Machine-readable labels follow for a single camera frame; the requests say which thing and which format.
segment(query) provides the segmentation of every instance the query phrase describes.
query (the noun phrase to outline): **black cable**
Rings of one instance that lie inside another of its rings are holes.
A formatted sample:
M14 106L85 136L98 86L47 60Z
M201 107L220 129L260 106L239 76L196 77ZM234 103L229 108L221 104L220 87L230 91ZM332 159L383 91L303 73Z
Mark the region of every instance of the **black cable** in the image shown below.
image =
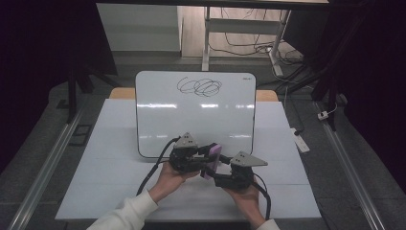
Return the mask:
M262 179L258 174L254 173L254 175L255 175L257 178L260 179L260 181L261 181L262 184L263 184L263 188L265 188L266 193L268 193L268 189L266 188L265 181L263 181L263 179Z
M173 138L172 140L170 140L167 145L164 147L164 149L161 152L161 155L159 155L158 160L156 161L155 165L152 167L151 171L149 171L149 173L147 174L146 178L143 180L143 183L141 183L140 188L138 189L137 192L137 196L143 191L144 187L146 186L147 182L149 181L149 179L153 176L153 174L155 173L155 171L158 169L159 164L161 164L161 160L162 157L164 157L165 152L167 151L168 147L170 146L170 144L172 144L173 142L177 142L180 139L180 137L177 138Z
M210 45L210 43L209 43L209 47L210 47L210 49L212 49L212 50L214 50L214 51L224 52L224 53L228 53L228 54L232 54L232 55L237 55L237 56L250 56L250 55L255 55L255 54L258 54L258 53L259 53L258 51L255 51L255 52L253 52L253 53L248 53L248 54L238 54L238 53L234 53L234 52L226 51L226 50L217 50L217 49L213 48L213 47Z
M302 127L301 129L296 129L296 131L295 131L294 134L297 136L297 135L299 135L299 134L301 134L302 132L305 131L305 125L304 125L304 123L303 123L303 121L302 121L302 118L301 118L301 115L299 114L298 109L296 108L295 103L294 103L293 100L292 100L292 96L291 96L291 95L289 95L289 99L290 99L290 102L292 102L293 108L295 109L296 115L298 115L299 122L300 122L301 127Z
M249 10L250 14L249 14L248 16L250 16L250 15L252 14L253 10L254 10L254 9ZM223 11L227 14L227 18L230 18L229 14L226 12L226 10L225 10L224 8L221 8L221 18L224 18ZM267 10L265 10L265 14L263 15L262 20L265 20L266 13L267 13ZM255 49L256 51L258 51L258 47L256 47L257 45L266 45L266 48L268 48L272 43L275 42L275 41L269 41L269 42L258 43L259 36L260 36L260 34L259 34L258 37L257 37L257 40L255 41L255 43L252 43L252 44L233 44L233 43L231 43L231 42L229 41L228 36L227 36L227 33L224 33L224 35L225 35L226 41L227 41L227 43L228 43L229 45L231 45L231 46L254 46L254 49Z
M239 173L239 176L241 176L243 179L248 180L252 186L254 186L254 188L258 189L258 191L260 191L263 195L263 197L265 197L266 199L266 214L265 214L265 219L269 220L269 217L271 216L271 196L269 196L268 192L265 191L257 182L254 181L254 178L251 177L246 177L244 174Z
M266 214L265 214L265 219L269 220L269 217L271 216L271 197L269 196L269 194L254 180L250 180L251 184L258 189L258 191L260 191L263 195L263 197L265 197L266 199Z

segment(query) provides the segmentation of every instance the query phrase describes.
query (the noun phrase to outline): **black tripod leg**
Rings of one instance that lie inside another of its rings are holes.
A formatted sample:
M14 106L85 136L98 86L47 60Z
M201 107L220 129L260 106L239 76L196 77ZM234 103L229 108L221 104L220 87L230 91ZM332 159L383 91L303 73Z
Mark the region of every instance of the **black tripod leg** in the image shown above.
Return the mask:
M90 73L93 74L94 76L96 76L96 78L108 83L109 85L113 86L113 87L122 87L120 84L118 84L117 82L115 82L114 80L111 80L109 77L107 77L106 75L104 75L102 72L96 70L95 68L92 68L89 65L84 65L84 68Z
M67 124L71 123L77 113L77 98L76 98L76 79L74 70L71 69L68 76L68 91L69 91L69 116Z
M331 129L335 131L335 124L334 124L334 115L336 109L336 95L337 95L337 84L336 80L334 77L332 77L330 81L330 88L328 92L328 110L327 112L330 112L327 117L328 124L330 125Z

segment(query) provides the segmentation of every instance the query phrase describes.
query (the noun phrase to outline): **cable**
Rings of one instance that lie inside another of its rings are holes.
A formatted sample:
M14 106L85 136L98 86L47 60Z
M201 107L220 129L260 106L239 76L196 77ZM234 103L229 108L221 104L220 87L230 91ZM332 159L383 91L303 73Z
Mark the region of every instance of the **cable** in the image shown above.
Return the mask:
M254 175L255 175L257 178L260 179L260 181L261 181L262 184L263 184L263 187L265 188L266 193L268 193L268 189L266 188L265 181L263 181L263 179L262 179L258 174L254 173Z
M226 50L217 50L217 49L213 48L213 47L210 45L210 43L209 43L209 47L210 47L210 49L212 49L212 50L214 50L214 51L224 52L224 53L228 53L228 54L232 54L232 55L237 55L237 56L250 56L250 55L255 55L255 54L258 54L258 53L259 53L258 51L255 51L255 52L253 52L253 53L248 53L248 54L238 54L238 53L234 53L234 52L226 51Z
M251 14L252 14L253 11L254 11L254 9L249 10L246 14L248 14L248 13L250 13L250 14L249 14L249 15L246 15L246 16L243 17L242 19L245 19L245 18L247 18L248 16L251 16ZM225 12L225 13L227 14L227 18L230 18L230 15L226 12L226 10L225 10L224 8L221 8L221 18L224 18L223 12ZM266 13L267 13L267 10L265 10L265 14L263 15L262 20L265 20ZM238 46L240 46L240 47L244 47L244 46L254 46L254 49L256 50L257 53L259 53L260 50L263 50L263 49L265 49L265 48L270 47L270 45L275 42L275 41L269 41L269 42L258 43L259 36L260 36L260 34L259 34L258 37L257 37L257 39L256 39L256 41L255 41L255 43L252 43L252 44L233 44L233 43L230 42L230 40L229 40L229 38L228 38L228 36L227 36L227 33L224 33L224 35L225 35L226 41L227 41L227 43L228 43L229 45L231 45L231 46L237 46L237 47L238 47ZM229 53L229 54L233 54L233 55L240 55L240 54L233 53L233 52L227 52L227 51L225 51L225 50L217 50L217 51L223 51L223 52L226 52L226 53Z
M172 140L170 140L164 147L164 149L161 152L161 155L159 155L158 160L156 161L155 165L152 167L151 171L149 171L149 173L147 174L146 178L143 180L143 183L141 183L140 188L138 188L138 192L137 192L137 196L143 191L144 187L146 186L147 182L149 181L149 179L153 176L153 174L155 173L155 171L158 169L159 164L161 164L161 160L162 157L164 157L165 152L167 151L168 147L170 146L170 144L172 144L173 142L177 142L180 139L180 137L177 138L173 138Z
M336 109L337 109L337 103L335 103L335 108L333 110L329 111L327 114L334 112Z
M265 199L266 199L265 219L269 220L269 217L271 215L271 205L272 205L272 203L271 203L271 197L269 196L267 190L264 190L256 181L254 181L254 177L253 178L251 178L249 176L246 177L243 173L240 173L240 172L238 173L238 175L240 177L242 177L243 179L248 180L251 183L251 185L254 186L254 188L258 189L258 191L260 191L262 193L263 197L265 197Z
M284 99L283 99L283 109L284 109L284 112L286 112L287 87L289 87L289 86L286 86L286 90L284 90Z
M302 132L305 131L305 125L304 125L304 123L303 123L303 121L302 121L302 118L301 118L301 115L299 114L298 109L296 108L295 103L294 103L293 100L292 100L292 96L291 96L291 95L289 95L289 99L290 99L290 102L292 102L293 108L295 109L295 112L296 112L296 114L298 115L299 122L300 122L301 127L302 127L301 129L296 129L296 131L295 131L294 134L297 136L297 135L299 135L299 134L301 134Z
M269 217L271 216L271 197L269 196L268 192L266 192L257 182L254 180L250 179L251 184L258 189L262 193L262 195L266 199L266 214L265 214L265 219L269 220Z

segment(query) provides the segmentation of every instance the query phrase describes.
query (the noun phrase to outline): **white tabletop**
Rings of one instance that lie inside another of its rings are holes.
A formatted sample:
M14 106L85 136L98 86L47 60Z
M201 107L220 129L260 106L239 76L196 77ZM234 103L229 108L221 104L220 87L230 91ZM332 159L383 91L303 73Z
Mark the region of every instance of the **white tabletop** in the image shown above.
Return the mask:
M135 196L152 167L137 153L135 101L106 100L56 219L97 219ZM253 155L268 162L253 168L272 199L271 218L319 218L314 195L281 103L256 103ZM229 166L219 167L227 172ZM158 172L146 189L155 183ZM148 217L159 221L242 220L232 199L199 176L160 202ZM260 198L265 213L266 201Z

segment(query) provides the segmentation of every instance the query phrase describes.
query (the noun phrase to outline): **wall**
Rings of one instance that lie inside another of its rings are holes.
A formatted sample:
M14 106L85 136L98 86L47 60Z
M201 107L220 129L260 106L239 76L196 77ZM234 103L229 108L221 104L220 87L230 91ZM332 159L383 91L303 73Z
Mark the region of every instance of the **wall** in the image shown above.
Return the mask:
M178 7L97 6L111 51L180 51Z

